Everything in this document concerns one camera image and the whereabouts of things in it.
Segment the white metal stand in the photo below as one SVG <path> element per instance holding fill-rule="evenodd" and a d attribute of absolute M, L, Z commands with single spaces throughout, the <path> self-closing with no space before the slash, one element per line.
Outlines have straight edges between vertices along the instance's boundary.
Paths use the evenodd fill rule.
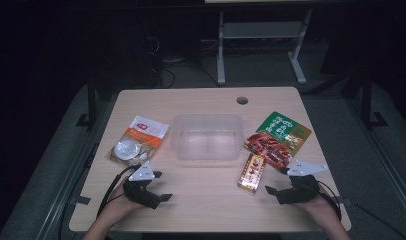
<path fill-rule="evenodd" d="M 301 21 L 282 22 L 226 22 L 224 12 L 219 13 L 218 52 L 217 52 L 217 84 L 225 85 L 224 41 L 234 39 L 280 39 L 296 40 L 293 51 L 288 52 L 288 59 L 299 84 L 307 80 L 298 61 L 305 35 L 311 19 L 312 10 L 308 9 Z"/>

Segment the clear plastic container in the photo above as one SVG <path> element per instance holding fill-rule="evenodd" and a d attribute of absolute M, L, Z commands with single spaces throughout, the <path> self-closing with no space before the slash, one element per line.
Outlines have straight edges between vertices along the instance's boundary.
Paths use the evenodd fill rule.
<path fill-rule="evenodd" d="M 234 160 L 243 142 L 238 114 L 181 114 L 174 118 L 171 146 L 180 160 Z"/>

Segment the person's left hand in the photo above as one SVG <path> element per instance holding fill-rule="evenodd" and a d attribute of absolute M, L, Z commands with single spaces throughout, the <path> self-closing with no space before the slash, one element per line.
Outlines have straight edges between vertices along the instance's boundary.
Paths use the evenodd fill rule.
<path fill-rule="evenodd" d="M 123 179 L 113 190 L 108 202 L 105 204 L 99 218 L 108 226 L 114 226 L 133 211 L 143 208 L 143 205 L 129 200 L 125 196 L 123 184 L 126 179 Z"/>

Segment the small yellow red packet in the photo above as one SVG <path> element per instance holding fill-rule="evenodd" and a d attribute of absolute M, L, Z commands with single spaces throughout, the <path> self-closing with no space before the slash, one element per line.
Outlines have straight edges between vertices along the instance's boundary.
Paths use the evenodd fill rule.
<path fill-rule="evenodd" d="M 238 187 L 255 194 L 259 187 L 264 168 L 264 158 L 251 153 L 238 180 Z"/>

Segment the person's right hand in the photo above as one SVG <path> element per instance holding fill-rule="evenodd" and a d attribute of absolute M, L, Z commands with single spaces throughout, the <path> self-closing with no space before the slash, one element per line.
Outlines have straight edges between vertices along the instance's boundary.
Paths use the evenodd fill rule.
<path fill-rule="evenodd" d="M 319 226 L 323 226 L 329 223 L 338 222 L 341 220 L 338 217 L 335 208 L 330 204 L 330 196 L 323 189 L 320 189 L 320 193 L 312 200 L 302 203 L 295 203 L 294 207 L 297 207 L 307 213 L 311 219 Z"/>

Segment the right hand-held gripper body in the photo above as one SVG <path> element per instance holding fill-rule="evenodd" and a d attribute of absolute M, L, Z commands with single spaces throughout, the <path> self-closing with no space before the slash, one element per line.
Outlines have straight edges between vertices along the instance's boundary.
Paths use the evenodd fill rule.
<path fill-rule="evenodd" d="M 278 202 L 280 204 L 294 204 L 314 199 L 320 190 L 315 174 L 327 169 L 326 164 L 296 160 L 285 170 L 285 174 L 290 178 L 291 188 L 275 193 Z"/>

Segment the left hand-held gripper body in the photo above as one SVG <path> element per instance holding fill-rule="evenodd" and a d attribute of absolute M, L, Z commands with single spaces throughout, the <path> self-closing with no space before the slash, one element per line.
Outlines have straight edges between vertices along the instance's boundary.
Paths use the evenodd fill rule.
<path fill-rule="evenodd" d="M 156 209 L 161 203 L 160 196 L 147 190 L 147 186 L 155 179 L 153 172 L 149 161 L 134 166 L 134 172 L 124 182 L 123 189 L 129 200 Z"/>

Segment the black metal stand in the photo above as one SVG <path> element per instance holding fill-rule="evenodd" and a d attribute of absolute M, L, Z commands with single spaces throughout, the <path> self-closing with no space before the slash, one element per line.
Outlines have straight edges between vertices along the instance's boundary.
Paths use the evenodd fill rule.
<path fill-rule="evenodd" d="M 361 118 L 364 125 L 372 130 L 374 127 L 387 127 L 388 123 L 380 112 L 371 111 L 372 78 L 368 70 L 365 71 L 362 84 Z"/>
<path fill-rule="evenodd" d="M 96 88 L 92 75 L 87 79 L 87 109 L 86 114 L 81 114 L 76 125 L 91 130 L 97 118 L 96 112 Z"/>

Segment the white orange snack packet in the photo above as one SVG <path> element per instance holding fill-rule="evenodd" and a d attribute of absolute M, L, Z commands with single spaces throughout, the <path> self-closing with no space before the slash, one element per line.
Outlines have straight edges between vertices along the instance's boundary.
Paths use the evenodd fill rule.
<path fill-rule="evenodd" d="M 149 161 L 159 147 L 169 125 L 136 116 L 108 153 L 111 161 L 132 166 Z"/>

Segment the green red snack packet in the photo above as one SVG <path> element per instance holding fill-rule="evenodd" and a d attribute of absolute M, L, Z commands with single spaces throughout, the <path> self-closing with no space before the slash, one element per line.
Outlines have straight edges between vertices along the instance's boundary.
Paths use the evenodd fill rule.
<path fill-rule="evenodd" d="M 286 168 L 312 131 L 295 120 L 272 112 L 248 137 L 244 146 L 276 169 Z"/>

